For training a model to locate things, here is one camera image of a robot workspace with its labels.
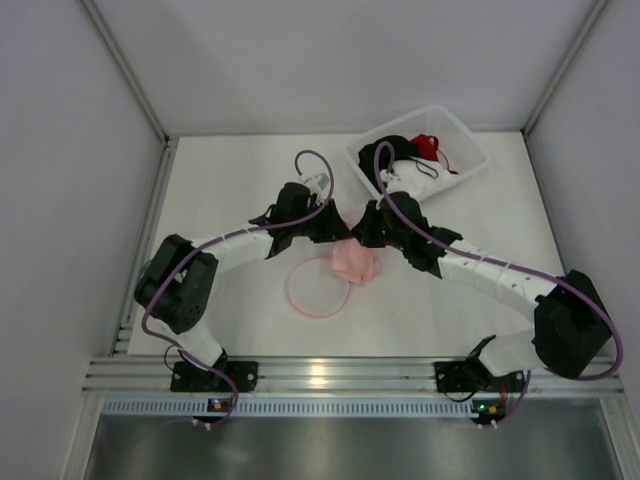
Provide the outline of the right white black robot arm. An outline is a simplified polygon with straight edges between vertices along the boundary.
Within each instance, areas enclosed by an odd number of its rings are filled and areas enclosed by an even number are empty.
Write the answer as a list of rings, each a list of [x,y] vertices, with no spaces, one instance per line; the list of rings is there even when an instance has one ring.
[[[586,274],[553,276],[496,259],[460,233],[429,224],[406,192],[369,201],[351,232],[362,246],[392,247],[416,270],[470,287],[530,322],[514,334],[490,334],[474,347],[466,363],[477,379],[544,368],[587,380],[587,367],[613,336]]]

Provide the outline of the pink bra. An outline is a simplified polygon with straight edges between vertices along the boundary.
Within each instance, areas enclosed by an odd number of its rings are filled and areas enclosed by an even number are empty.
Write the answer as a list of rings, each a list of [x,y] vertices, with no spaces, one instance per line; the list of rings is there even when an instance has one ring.
[[[357,286],[369,283],[381,272],[378,257],[355,239],[334,244],[330,267],[336,275]]]

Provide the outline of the pink trimmed mesh laundry bag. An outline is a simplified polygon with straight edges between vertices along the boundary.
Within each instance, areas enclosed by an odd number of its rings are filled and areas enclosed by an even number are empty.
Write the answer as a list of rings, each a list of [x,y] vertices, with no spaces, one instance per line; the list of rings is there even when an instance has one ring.
[[[349,300],[354,285],[336,275],[330,258],[304,260],[287,276],[285,298],[299,314],[314,318],[328,318],[339,313]]]

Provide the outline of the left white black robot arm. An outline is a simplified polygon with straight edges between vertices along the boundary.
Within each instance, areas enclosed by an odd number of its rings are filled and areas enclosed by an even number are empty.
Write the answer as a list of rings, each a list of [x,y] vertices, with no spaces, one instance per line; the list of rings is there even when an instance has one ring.
[[[264,214],[242,228],[201,242],[166,237],[137,281],[143,331],[176,347],[196,368],[220,369],[226,351],[203,319],[215,277],[254,260],[273,258],[296,238],[316,244],[351,237],[335,202],[288,182]]]

